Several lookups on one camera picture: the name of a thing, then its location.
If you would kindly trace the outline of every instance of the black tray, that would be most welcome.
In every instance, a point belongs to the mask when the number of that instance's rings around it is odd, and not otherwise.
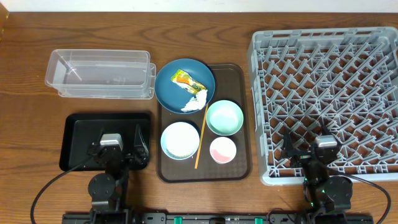
[[[118,133],[122,137],[123,149],[134,147],[134,136],[137,124],[141,127],[142,137],[149,149],[150,116],[145,113],[119,113],[119,114],[71,114],[65,122],[63,132],[60,168],[63,171],[77,166],[88,157],[87,149],[90,144],[98,141],[102,132],[104,134]],[[134,169],[143,169],[147,162]],[[94,159],[89,160],[84,166],[75,171],[103,170]]]
[[[217,164],[210,156],[211,142],[219,137],[206,125],[198,169],[195,169],[197,153],[191,158],[176,161],[164,154],[160,146],[163,130],[170,124],[186,121],[196,126],[200,133],[205,110],[193,114],[176,114],[159,105],[159,136],[157,153],[157,175],[168,183],[200,182],[216,180],[241,180],[251,171],[251,151],[246,113],[243,71],[237,65],[209,65],[216,80],[216,91],[210,105],[218,100],[231,100],[243,111],[244,124],[234,135],[228,136],[236,144],[236,157],[227,164]]]

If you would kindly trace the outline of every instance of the food packet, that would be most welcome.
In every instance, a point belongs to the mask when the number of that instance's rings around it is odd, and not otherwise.
[[[206,87],[200,82],[194,80],[187,72],[178,69],[171,78],[171,81],[196,95],[200,90],[206,90]]]

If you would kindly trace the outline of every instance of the clear plastic container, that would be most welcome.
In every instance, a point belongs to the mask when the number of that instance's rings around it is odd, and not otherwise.
[[[140,50],[54,50],[45,84],[63,97],[151,99],[156,66]]]

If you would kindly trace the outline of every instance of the chopstick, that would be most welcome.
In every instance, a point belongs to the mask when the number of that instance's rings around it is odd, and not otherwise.
[[[200,142],[199,142],[199,148],[198,148],[198,154],[197,154],[197,161],[195,163],[195,169],[198,168],[198,163],[199,163],[199,156],[200,156],[200,148],[201,148],[201,143],[203,141],[203,133],[205,132],[205,127],[206,127],[206,115],[207,115],[207,109],[209,108],[209,104],[206,105],[205,109],[205,117],[203,118],[203,124],[201,126],[201,133],[200,133]]]

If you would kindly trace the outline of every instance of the table surface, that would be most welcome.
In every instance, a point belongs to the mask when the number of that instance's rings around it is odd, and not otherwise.
[[[61,171],[58,166],[65,118],[79,112],[148,111],[152,116],[151,162],[131,172],[127,203],[139,211],[170,213],[267,213],[272,208],[308,208],[302,186],[266,187],[259,181],[254,143],[253,104],[246,52],[257,30],[394,26],[397,14],[187,14],[39,13],[10,14],[0,42],[0,222],[29,223],[38,191]],[[44,85],[55,49],[147,50],[162,68],[177,58],[235,63],[245,74],[252,163],[250,176],[237,182],[166,184],[156,174],[157,101],[62,98]],[[60,223],[67,212],[87,212],[90,179],[97,172],[74,172],[50,186],[35,211],[37,223]],[[384,223],[397,223],[398,182],[383,182],[393,205]],[[354,184],[350,212],[378,220],[386,198]]]

